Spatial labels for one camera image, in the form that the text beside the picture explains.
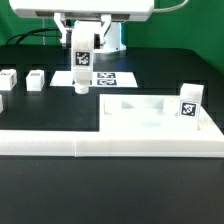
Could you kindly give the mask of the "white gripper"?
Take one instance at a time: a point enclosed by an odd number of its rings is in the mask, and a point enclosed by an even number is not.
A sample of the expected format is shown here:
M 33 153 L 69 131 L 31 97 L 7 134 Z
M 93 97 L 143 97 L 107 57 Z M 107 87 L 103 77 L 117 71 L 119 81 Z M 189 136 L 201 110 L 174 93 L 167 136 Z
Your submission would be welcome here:
M 72 26 L 69 19 L 99 21 L 94 34 L 94 48 L 101 49 L 111 20 L 146 21 L 154 9 L 154 0 L 9 0 L 12 10 L 23 18 L 53 18 L 63 48 L 71 47 Z

